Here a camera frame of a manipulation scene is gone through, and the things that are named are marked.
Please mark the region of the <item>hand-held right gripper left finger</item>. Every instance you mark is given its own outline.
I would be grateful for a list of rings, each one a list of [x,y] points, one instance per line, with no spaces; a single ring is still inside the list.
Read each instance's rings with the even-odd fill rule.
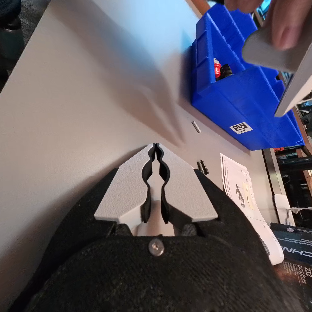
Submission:
[[[155,150],[155,143],[151,143],[117,168],[94,213],[96,220],[125,224],[138,236],[141,224],[148,222],[151,213],[148,179],[153,173]]]

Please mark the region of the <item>black toy tyre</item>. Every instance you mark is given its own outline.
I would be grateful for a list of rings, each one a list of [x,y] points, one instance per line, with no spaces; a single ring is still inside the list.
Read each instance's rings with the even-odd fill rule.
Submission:
[[[232,70],[229,66],[229,64],[224,64],[220,68],[220,77],[219,80],[227,78],[229,76],[233,75]]]

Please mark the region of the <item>dark shelf rack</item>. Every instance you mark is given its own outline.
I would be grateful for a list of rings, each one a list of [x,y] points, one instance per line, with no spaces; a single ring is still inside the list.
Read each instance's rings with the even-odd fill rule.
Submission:
[[[311,228],[311,95],[294,109],[294,116],[302,134],[303,143],[279,149],[262,151],[273,205],[279,223],[274,195],[286,195],[296,226]]]

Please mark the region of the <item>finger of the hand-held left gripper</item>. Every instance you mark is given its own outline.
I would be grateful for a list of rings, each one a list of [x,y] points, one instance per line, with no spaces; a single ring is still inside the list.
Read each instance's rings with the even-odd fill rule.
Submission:
[[[275,117],[282,117],[297,105],[312,88],[312,47],[310,46],[302,61],[293,74],[280,103],[275,111]]]

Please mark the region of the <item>dark printed toy box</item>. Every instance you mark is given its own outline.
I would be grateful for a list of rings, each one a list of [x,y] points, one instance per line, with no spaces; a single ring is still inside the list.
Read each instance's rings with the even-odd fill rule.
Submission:
[[[270,224],[278,240],[284,261],[275,271],[295,294],[307,311],[312,311],[312,232],[311,229],[284,224]]]

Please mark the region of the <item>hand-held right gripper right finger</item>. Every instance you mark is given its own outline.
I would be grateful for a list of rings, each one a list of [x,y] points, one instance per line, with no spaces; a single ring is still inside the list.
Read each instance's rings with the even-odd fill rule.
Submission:
[[[169,236],[177,236],[186,224],[218,218],[196,170],[163,144],[156,144],[161,188],[161,214],[172,225]]]

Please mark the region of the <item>grey desk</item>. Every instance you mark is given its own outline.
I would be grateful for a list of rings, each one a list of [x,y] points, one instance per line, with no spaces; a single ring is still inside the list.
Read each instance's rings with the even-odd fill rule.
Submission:
[[[221,153],[246,166],[277,221],[263,153],[190,104],[201,15],[192,1],[50,2],[1,92],[1,311],[71,207],[152,142],[195,168],[204,160],[220,188]]]

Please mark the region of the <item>dark container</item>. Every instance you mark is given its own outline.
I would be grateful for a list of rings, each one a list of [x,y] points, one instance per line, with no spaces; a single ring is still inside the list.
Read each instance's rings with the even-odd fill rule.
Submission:
[[[12,61],[18,60],[24,49],[20,12],[21,0],[0,1],[1,56]]]

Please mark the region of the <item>person's left hand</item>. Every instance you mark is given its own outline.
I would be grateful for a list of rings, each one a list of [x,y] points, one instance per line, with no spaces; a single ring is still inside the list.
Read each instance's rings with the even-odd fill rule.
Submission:
[[[273,0],[262,28],[269,28],[271,43],[278,50],[294,48],[301,36],[311,0]]]

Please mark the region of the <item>white plastic device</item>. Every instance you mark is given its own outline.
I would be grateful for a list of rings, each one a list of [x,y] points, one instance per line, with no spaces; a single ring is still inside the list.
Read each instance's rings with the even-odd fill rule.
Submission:
[[[274,204],[279,223],[289,226],[296,226],[287,196],[282,194],[275,194]]]

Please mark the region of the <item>white instruction booklet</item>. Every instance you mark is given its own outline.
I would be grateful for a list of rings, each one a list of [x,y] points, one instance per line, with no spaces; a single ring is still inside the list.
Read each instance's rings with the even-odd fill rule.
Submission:
[[[284,261],[282,247],[258,208],[248,169],[223,154],[220,154],[220,160],[225,193],[252,224],[264,245],[271,264],[275,266],[282,263]]]

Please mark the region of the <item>blue plastic parts bin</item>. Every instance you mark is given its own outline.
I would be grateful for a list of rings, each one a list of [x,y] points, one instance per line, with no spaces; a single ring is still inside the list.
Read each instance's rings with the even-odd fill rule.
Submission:
[[[197,22],[192,45],[192,106],[249,150],[303,143],[294,113],[275,117],[285,86],[276,69],[249,64],[242,48],[257,30],[250,14],[215,4]],[[216,80],[213,58],[233,75]]]

